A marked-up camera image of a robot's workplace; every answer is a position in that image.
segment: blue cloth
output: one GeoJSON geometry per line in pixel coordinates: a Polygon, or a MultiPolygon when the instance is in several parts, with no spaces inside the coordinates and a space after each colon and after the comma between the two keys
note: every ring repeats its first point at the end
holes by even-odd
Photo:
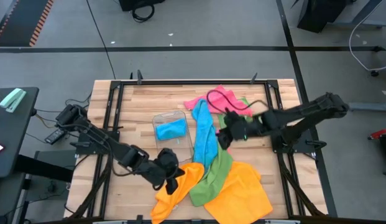
{"type": "Polygon", "coordinates": [[[185,119],[161,124],[155,128],[157,139],[160,141],[178,138],[186,135],[187,124],[185,119]]]}
{"type": "Polygon", "coordinates": [[[200,99],[191,115],[197,121],[193,162],[202,163],[206,172],[213,159],[218,155],[215,127],[206,101],[200,99]]]}

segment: concrete floor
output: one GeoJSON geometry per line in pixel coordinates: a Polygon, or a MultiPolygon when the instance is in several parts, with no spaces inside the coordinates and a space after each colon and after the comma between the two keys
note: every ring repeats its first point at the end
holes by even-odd
{"type": "MultiPolygon", "coordinates": [[[[368,0],[348,6],[338,18],[348,21],[368,0]]],[[[295,46],[347,46],[349,29],[326,27],[321,34],[295,28],[301,5],[283,0],[295,46]]],[[[10,0],[0,0],[0,20],[10,0]]],[[[117,1],[90,0],[93,14],[108,47],[194,45],[287,46],[276,2],[246,0],[166,0],[156,5],[149,22],[138,24],[117,1]]],[[[386,1],[370,19],[386,22],[386,1]]],[[[353,45],[386,45],[386,28],[359,30],[353,45]]],[[[102,47],[85,0],[55,1],[35,47],[102,47]]],[[[150,78],[295,78],[288,52],[112,52],[117,78],[129,78],[140,69],[150,78]]],[[[297,52],[309,99],[327,91],[346,102],[385,102],[386,71],[370,77],[349,52],[297,52]]],[[[386,65],[386,52],[358,52],[367,66],[386,65]]],[[[112,79],[105,53],[0,54],[0,87],[37,86],[36,108],[62,110],[68,98],[85,99],[94,80],[112,79]]],[[[55,114],[42,114],[53,119],[55,114]]],[[[331,190],[338,216],[386,220],[386,161],[377,141],[367,136],[386,128],[386,113],[352,112],[345,118],[318,125],[331,190]]],[[[50,131],[32,118],[29,134],[40,139],[50,131]]],[[[67,142],[48,146],[26,137],[21,153],[71,149],[67,142]]],[[[64,202],[31,204],[27,218],[33,222],[58,220],[64,202]],[[51,211],[44,217],[43,210],[51,211]]]]}

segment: orange towel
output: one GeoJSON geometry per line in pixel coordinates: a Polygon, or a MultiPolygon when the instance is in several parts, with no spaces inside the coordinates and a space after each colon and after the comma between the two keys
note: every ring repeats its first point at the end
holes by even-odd
{"type": "Polygon", "coordinates": [[[157,204],[151,210],[150,216],[153,224],[158,224],[164,221],[172,212],[174,206],[179,203],[187,195],[191,188],[193,188],[204,175],[204,165],[191,162],[181,167],[185,171],[185,175],[176,178],[178,188],[176,191],[168,195],[165,186],[155,195],[157,204]]]}
{"type": "Polygon", "coordinates": [[[233,162],[222,190],[205,209],[221,224],[253,223],[273,210],[259,180],[250,164],[233,162]]]}

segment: table leg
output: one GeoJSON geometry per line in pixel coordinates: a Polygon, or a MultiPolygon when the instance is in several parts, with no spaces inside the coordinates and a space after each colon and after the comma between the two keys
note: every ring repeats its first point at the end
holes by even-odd
{"type": "Polygon", "coordinates": [[[73,178],[72,170],[23,155],[18,155],[14,170],[65,182],[71,182],[73,178]]]}

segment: clear plastic box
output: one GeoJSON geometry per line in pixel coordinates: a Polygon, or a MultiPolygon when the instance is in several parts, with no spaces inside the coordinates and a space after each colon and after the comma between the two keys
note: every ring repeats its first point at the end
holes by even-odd
{"type": "Polygon", "coordinates": [[[183,165],[187,162],[191,162],[194,154],[193,145],[191,143],[190,132],[188,130],[188,125],[186,125],[186,135],[178,138],[173,138],[169,140],[158,140],[157,138],[157,126],[161,124],[167,124],[174,122],[179,119],[184,119],[186,124],[186,115],[182,111],[173,111],[164,114],[159,114],[153,118],[153,127],[155,132],[155,142],[157,144],[158,153],[163,148],[172,149],[172,151],[177,155],[179,164],[183,165]]]}

